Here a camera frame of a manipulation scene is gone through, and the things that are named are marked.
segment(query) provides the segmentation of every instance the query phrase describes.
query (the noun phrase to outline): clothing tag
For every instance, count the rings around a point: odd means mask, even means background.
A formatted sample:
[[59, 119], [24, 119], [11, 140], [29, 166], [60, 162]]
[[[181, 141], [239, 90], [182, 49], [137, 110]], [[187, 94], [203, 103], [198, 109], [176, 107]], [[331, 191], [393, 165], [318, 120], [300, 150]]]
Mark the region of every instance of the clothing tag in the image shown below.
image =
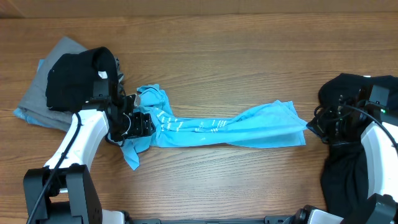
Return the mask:
[[106, 74], [105, 71], [103, 71], [103, 72], [98, 71], [98, 75], [99, 75], [99, 77], [101, 77], [102, 79], [108, 78], [108, 74]]

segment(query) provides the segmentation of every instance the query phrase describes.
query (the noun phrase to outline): wooden table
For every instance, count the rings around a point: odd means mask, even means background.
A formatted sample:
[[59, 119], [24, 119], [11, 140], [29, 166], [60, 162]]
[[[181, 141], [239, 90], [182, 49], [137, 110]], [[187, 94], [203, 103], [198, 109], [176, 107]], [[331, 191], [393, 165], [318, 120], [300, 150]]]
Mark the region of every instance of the wooden table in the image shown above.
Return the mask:
[[[12, 114], [39, 59], [64, 35], [89, 49], [108, 47], [120, 58], [127, 93], [159, 83], [185, 117], [231, 117], [292, 100], [310, 121], [319, 88], [341, 72], [398, 73], [394, 13], [0, 20], [0, 223], [25, 223], [23, 176], [43, 166], [65, 135]], [[327, 147], [309, 131], [305, 138], [306, 146], [280, 149], [152, 147], [136, 171], [102, 142], [91, 176], [103, 208], [134, 218], [263, 218], [305, 204], [325, 208]]]

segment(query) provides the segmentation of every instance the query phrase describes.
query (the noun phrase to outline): black garment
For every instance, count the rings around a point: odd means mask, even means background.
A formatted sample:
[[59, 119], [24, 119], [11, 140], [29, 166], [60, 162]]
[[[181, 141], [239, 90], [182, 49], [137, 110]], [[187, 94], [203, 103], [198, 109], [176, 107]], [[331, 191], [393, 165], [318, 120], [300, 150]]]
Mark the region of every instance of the black garment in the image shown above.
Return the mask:
[[94, 81], [101, 79], [98, 71], [105, 71], [109, 80], [117, 85], [114, 57], [106, 47], [62, 55], [47, 77], [47, 107], [54, 111], [80, 111], [93, 96]]
[[[390, 89], [387, 106], [398, 110], [398, 78], [366, 78], [342, 73], [324, 84], [319, 91], [322, 105], [337, 104], [340, 95], [355, 97], [362, 86], [379, 85]], [[328, 212], [347, 217], [368, 198], [368, 168], [362, 144], [330, 146], [321, 177]]]

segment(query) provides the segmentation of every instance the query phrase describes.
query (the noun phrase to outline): gray cloth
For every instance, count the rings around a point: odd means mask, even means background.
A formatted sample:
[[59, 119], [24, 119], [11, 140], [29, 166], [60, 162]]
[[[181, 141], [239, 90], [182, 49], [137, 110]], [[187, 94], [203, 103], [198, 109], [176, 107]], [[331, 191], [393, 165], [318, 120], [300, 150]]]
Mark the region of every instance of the gray cloth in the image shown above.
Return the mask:
[[[78, 54], [86, 50], [85, 47], [69, 37], [63, 37], [45, 58], [28, 91], [19, 102], [18, 108], [25, 115], [33, 117], [47, 126], [68, 131], [72, 122], [72, 114], [70, 112], [50, 111], [46, 106], [47, 75], [63, 54]], [[119, 71], [119, 59], [117, 57], [115, 57], [115, 62], [118, 69], [119, 82], [121, 82], [124, 75]]]

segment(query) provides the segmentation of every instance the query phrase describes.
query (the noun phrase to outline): dark gray garment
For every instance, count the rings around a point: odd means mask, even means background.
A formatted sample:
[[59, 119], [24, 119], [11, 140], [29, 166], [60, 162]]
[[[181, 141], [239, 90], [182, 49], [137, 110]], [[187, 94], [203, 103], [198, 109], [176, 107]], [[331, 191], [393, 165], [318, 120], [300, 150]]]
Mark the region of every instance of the dark gray garment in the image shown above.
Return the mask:
[[[70, 112], [50, 111], [46, 106], [47, 75], [63, 54], [78, 54], [86, 50], [85, 47], [69, 37], [63, 37], [45, 58], [28, 91], [19, 102], [18, 108], [27, 116], [31, 116], [47, 126], [68, 131], [72, 122], [72, 114]], [[116, 57], [115, 62], [118, 69], [119, 82], [121, 82], [124, 75], [119, 71], [119, 59]]]

